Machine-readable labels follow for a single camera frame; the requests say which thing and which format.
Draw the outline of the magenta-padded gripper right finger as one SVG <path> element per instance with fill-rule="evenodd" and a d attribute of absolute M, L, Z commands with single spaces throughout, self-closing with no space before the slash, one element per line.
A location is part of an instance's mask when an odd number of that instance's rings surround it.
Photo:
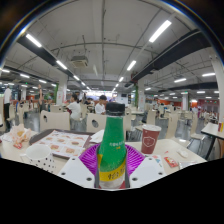
<path fill-rule="evenodd" d="M 143 155 L 129 145 L 126 149 L 126 188 L 140 188 L 166 176 L 160 155 Z"/>

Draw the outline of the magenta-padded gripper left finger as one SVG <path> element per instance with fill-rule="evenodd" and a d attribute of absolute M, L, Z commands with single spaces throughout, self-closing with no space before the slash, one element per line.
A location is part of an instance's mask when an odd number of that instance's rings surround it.
<path fill-rule="evenodd" d="M 99 186 L 98 145 L 86 149 L 80 156 L 71 157 L 58 176 L 84 188 Z"/>

